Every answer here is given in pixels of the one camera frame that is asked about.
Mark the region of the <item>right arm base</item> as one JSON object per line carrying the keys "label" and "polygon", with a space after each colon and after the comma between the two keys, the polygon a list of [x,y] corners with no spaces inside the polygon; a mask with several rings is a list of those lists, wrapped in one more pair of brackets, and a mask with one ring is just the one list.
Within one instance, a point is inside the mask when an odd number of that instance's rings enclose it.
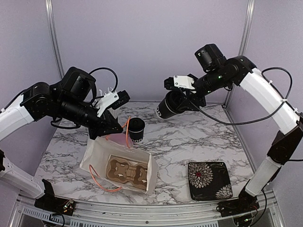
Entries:
{"label": "right arm base", "polygon": [[238,198],[219,202],[216,210],[220,212],[221,217],[227,217],[258,210],[259,208],[257,197],[253,197],[242,190]]}

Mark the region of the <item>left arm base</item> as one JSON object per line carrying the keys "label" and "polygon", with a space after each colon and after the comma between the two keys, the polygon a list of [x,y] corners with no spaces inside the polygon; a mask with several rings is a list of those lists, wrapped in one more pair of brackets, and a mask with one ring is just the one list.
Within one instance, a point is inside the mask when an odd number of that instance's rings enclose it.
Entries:
{"label": "left arm base", "polygon": [[35,200],[34,206],[42,210],[72,216],[74,213],[75,201],[73,199],[56,197],[52,184],[45,179],[42,179],[42,182],[45,188],[43,191],[44,193],[40,198]]}

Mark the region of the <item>black paper coffee cup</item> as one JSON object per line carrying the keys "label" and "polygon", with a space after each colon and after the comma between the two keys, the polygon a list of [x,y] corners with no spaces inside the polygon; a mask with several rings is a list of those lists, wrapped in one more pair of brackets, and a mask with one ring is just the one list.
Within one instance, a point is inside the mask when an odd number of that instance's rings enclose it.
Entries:
{"label": "black paper coffee cup", "polygon": [[165,98],[158,104],[156,115],[162,119],[168,119],[174,115],[185,112],[186,109],[178,109],[176,107],[175,98],[177,91],[170,91]]}

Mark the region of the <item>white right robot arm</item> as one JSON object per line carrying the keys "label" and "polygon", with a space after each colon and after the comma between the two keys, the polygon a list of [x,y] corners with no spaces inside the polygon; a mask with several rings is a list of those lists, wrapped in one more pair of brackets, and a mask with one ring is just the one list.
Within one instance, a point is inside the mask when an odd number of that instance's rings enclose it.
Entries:
{"label": "white right robot arm", "polygon": [[227,59],[215,44],[205,45],[195,52],[195,56],[205,75],[199,79],[192,75],[174,76],[173,87],[204,97],[223,87],[239,86],[264,108],[268,118],[273,118],[279,129],[267,157],[235,200],[236,210],[244,212],[253,204],[253,198],[290,160],[303,138],[303,116],[247,57],[239,55]]}

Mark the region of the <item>brown cardboard cup carrier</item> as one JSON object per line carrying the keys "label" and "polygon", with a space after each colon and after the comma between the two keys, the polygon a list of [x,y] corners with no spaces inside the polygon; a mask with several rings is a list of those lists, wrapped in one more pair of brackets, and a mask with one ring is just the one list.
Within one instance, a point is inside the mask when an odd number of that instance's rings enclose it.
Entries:
{"label": "brown cardboard cup carrier", "polygon": [[145,162],[110,155],[106,166],[106,179],[145,191],[147,170],[148,164]]}

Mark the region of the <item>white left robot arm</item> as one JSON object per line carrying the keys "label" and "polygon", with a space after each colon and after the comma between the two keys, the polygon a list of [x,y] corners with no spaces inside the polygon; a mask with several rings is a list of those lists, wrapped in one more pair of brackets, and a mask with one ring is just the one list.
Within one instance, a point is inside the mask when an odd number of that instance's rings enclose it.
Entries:
{"label": "white left robot arm", "polygon": [[0,111],[0,140],[13,143],[13,148],[28,148],[22,143],[27,136],[18,136],[17,130],[51,117],[51,125],[66,119],[74,123],[73,129],[81,126],[89,131],[89,138],[121,133],[122,126],[109,109],[117,109],[129,101],[126,91],[115,89],[97,96],[96,79],[76,67],[71,67],[61,81],[49,85],[37,82],[15,96],[9,105]]}

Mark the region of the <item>cream bear paper bag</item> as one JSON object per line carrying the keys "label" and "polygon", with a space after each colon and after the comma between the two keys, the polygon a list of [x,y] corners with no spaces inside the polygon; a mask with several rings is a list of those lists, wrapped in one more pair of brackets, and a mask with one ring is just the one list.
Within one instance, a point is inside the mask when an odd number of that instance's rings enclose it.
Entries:
{"label": "cream bear paper bag", "polygon": [[90,173],[104,191],[121,189],[151,194],[157,182],[158,164],[151,153],[134,147],[131,140],[131,118],[125,125],[125,134],[88,138],[80,169]]}

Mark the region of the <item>black floral square plate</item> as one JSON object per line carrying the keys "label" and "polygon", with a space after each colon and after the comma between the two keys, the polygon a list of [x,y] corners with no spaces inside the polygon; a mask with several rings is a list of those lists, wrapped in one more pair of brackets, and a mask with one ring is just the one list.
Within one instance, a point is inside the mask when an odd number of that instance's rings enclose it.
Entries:
{"label": "black floral square plate", "polygon": [[233,197],[231,181],[224,162],[189,162],[188,185],[194,201],[215,201]]}

